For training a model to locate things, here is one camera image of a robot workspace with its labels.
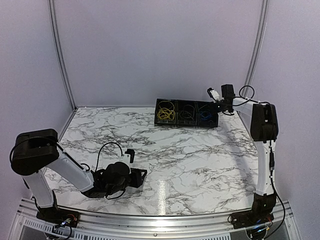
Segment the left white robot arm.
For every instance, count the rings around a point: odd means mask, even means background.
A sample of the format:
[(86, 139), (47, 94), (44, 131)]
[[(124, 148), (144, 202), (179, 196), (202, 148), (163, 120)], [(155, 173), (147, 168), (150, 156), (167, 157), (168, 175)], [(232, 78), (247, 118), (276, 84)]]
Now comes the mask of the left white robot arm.
[(56, 206), (56, 197), (44, 176), (44, 168), (58, 173), (87, 198), (111, 199), (112, 195), (124, 193), (128, 187), (138, 189), (143, 185), (148, 172), (130, 167), (134, 157), (134, 150), (129, 148), (119, 161), (104, 169), (86, 169), (59, 145), (58, 133), (49, 128), (19, 134), (9, 161), (12, 170), (22, 176), (44, 215), (58, 223), (63, 219), (63, 211)]

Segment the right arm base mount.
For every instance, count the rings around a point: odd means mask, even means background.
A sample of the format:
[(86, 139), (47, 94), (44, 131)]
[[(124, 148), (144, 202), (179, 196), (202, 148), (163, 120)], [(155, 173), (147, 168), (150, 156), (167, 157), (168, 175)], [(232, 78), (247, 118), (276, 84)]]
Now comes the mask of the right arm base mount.
[(276, 205), (276, 195), (261, 196), (254, 194), (251, 209), (233, 212), (228, 216), (227, 221), (233, 225), (234, 229), (253, 227), (274, 220), (272, 213)]

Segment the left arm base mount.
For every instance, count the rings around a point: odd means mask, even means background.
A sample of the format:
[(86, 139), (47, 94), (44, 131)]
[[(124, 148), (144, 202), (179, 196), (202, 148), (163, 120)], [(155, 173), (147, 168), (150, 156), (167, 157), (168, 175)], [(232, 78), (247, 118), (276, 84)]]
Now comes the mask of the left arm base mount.
[(74, 210), (59, 208), (55, 193), (52, 192), (52, 195), (53, 206), (51, 207), (40, 207), (36, 198), (34, 199), (34, 204), (37, 208), (36, 218), (59, 226), (63, 226), (63, 222), (70, 219), (70, 222), (65, 223), (65, 225), (76, 228), (80, 219), (80, 213)]

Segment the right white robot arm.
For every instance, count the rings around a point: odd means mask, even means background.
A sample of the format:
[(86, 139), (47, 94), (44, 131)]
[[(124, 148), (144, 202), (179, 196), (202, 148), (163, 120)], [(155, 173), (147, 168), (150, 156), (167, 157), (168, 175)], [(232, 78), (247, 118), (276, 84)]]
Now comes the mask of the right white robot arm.
[(267, 216), (267, 210), (276, 204), (275, 191), (275, 148), (279, 133), (276, 107), (266, 101), (253, 100), (250, 97), (236, 96), (233, 85), (221, 86), (221, 94), (208, 88), (207, 93), (220, 112), (234, 111), (250, 117), (248, 134), (258, 153), (258, 181), (254, 193), (252, 209), (247, 219), (258, 224)]

